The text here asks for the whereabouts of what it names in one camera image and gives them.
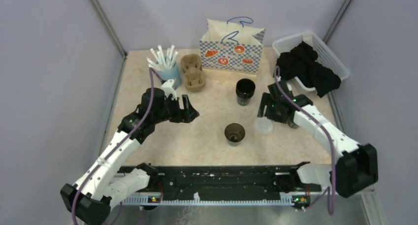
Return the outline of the black coffee cup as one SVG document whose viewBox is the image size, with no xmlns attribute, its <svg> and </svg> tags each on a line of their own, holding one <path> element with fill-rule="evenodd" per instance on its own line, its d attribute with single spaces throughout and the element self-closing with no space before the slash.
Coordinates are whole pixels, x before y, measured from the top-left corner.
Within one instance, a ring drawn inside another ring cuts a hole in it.
<svg viewBox="0 0 418 225">
<path fill-rule="evenodd" d="M 299 125 L 298 125 L 298 124 L 296 124 L 296 123 L 293 121 L 293 119 L 291 119 L 291 118 L 288 118 L 288 119 L 287 119 L 287 125 L 288 125 L 290 128 L 293 128 L 293 129 L 297 129 L 297 128 L 299 128 Z"/>
<path fill-rule="evenodd" d="M 245 137 L 245 128 L 238 123 L 231 123 L 225 127 L 224 136 L 227 144 L 237 146 Z"/>
</svg>

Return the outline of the stack of white lids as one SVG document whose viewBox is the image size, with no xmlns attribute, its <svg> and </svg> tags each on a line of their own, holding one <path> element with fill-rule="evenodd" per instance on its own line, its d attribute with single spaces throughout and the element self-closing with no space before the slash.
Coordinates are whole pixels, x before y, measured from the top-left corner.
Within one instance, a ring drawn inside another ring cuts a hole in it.
<svg viewBox="0 0 418 225">
<path fill-rule="evenodd" d="M 257 118 L 254 122 L 255 130 L 262 135 L 268 135 L 273 131 L 273 122 L 265 117 Z"/>
</svg>

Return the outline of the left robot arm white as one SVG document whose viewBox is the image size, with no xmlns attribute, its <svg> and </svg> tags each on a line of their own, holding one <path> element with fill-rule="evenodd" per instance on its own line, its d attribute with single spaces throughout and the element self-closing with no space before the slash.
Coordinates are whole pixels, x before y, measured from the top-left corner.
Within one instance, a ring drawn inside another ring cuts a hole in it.
<svg viewBox="0 0 418 225">
<path fill-rule="evenodd" d="M 199 117 L 188 95 L 182 95 L 183 107 L 174 93 L 161 88 L 147 89 L 137 108 L 125 116 L 111 142 L 87 172 L 73 184 L 65 184 L 61 197 L 74 224 L 78 220 L 87 225 L 102 225 L 110 212 L 133 193 L 144 189 L 154 191 L 157 177 L 151 166 L 142 165 L 120 179 L 113 178 L 127 158 L 155 131 L 159 123 L 191 123 Z"/>
</svg>

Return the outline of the white wrapped straws bundle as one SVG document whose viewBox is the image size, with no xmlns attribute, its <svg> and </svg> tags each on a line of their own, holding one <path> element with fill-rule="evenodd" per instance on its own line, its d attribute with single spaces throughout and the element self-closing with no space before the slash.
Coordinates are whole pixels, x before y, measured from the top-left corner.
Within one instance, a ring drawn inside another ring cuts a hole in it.
<svg viewBox="0 0 418 225">
<path fill-rule="evenodd" d="M 150 57 L 146 57 L 146 60 L 148 66 L 154 70 L 167 72 L 174 69 L 177 64 L 178 52 L 175 50 L 175 45 L 171 45 L 166 50 L 164 50 L 161 45 L 158 45 L 157 50 L 151 48 L 150 52 L 154 59 L 152 60 Z"/>
</svg>

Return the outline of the checkered paper takeout bag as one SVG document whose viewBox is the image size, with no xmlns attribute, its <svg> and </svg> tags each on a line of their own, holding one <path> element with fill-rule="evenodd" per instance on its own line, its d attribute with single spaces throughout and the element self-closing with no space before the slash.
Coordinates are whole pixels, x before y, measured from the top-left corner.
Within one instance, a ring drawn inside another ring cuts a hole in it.
<svg viewBox="0 0 418 225">
<path fill-rule="evenodd" d="M 266 29 L 252 27 L 252 23 L 246 16 L 227 21 L 207 19 L 207 31 L 199 40 L 202 66 L 256 74 Z"/>
</svg>

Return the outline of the cardboard cup carrier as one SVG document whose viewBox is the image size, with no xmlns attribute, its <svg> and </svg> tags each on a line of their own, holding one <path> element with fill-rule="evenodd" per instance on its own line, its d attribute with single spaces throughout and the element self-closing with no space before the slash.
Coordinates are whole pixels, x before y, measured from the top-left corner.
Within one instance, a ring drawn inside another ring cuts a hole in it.
<svg viewBox="0 0 418 225">
<path fill-rule="evenodd" d="M 190 92 L 199 92 L 206 85 L 206 77 L 202 68 L 201 57 L 197 54 L 188 54 L 180 60 L 184 76 L 185 88 Z"/>
</svg>

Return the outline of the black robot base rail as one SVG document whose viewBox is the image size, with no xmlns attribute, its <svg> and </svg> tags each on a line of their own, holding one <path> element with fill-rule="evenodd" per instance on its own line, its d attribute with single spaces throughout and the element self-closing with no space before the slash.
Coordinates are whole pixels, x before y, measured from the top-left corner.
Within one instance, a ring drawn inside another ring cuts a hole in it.
<svg viewBox="0 0 418 225">
<path fill-rule="evenodd" d="M 297 165 L 270 166 L 150 166 L 148 186 L 123 205 L 146 209 L 161 206 L 292 206 L 302 208 L 321 186 L 304 184 Z"/>
</svg>

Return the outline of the blue straw holder cup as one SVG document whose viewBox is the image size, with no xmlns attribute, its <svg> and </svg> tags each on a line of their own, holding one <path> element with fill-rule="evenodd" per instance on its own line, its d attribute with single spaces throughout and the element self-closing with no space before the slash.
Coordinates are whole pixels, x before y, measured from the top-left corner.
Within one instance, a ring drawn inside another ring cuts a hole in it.
<svg viewBox="0 0 418 225">
<path fill-rule="evenodd" d="M 181 81 L 182 80 L 181 80 L 181 75 L 180 75 L 177 63 L 175 63 L 174 67 L 172 67 L 170 70 L 157 71 L 157 73 L 159 74 L 159 76 L 163 80 L 174 79 L 175 80 L 175 83 L 174 83 L 174 89 L 175 90 L 177 90 L 181 86 Z"/>
</svg>

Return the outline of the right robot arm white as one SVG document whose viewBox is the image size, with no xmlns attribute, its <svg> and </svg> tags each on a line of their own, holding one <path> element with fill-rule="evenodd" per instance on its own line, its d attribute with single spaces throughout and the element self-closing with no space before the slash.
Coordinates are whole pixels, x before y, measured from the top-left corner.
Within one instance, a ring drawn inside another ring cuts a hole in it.
<svg viewBox="0 0 418 225">
<path fill-rule="evenodd" d="M 257 116 L 283 124 L 293 123 L 310 133 L 331 156 L 330 165 L 301 163 L 289 185 L 303 191 L 309 184 L 335 187 L 348 198 L 379 180 L 378 154 L 371 144 L 362 145 L 340 131 L 306 95 L 293 95 L 285 81 L 268 85 L 262 94 Z"/>
</svg>

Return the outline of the stack of black cups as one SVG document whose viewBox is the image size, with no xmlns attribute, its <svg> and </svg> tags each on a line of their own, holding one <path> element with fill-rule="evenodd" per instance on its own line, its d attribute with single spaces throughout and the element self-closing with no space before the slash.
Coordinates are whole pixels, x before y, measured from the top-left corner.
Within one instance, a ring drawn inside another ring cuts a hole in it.
<svg viewBox="0 0 418 225">
<path fill-rule="evenodd" d="M 255 83 L 249 78 L 242 78 L 236 84 L 237 102 L 241 106 L 249 104 L 255 92 Z"/>
</svg>

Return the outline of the black cloth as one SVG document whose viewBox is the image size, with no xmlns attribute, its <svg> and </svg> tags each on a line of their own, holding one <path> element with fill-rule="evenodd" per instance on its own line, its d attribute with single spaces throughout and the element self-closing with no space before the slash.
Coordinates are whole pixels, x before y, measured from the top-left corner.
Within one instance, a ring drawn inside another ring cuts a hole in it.
<svg viewBox="0 0 418 225">
<path fill-rule="evenodd" d="M 282 53 L 276 62 L 283 80 L 299 78 L 304 86 L 315 88 L 319 97 L 341 85 L 341 79 L 331 69 L 317 62 L 318 53 L 312 46 L 301 42 L 289 52 Z"/>
</svg>

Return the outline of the white plastic basket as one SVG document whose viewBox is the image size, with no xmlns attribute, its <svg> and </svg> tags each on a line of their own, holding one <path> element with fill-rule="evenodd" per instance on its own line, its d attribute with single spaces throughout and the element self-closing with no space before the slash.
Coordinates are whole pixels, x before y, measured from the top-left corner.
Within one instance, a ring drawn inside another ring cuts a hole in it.
<svg viewBox="0 0 418 225">
<path fill-rule="evenodd" d="M 280 38 L 273 42 L 278 54 L 281 80 L 296 82 L 300 92 L 316 92 L 322 98 L 340 87 L 348 69 L 331 49 L 312 32 Z"/>
</svg>

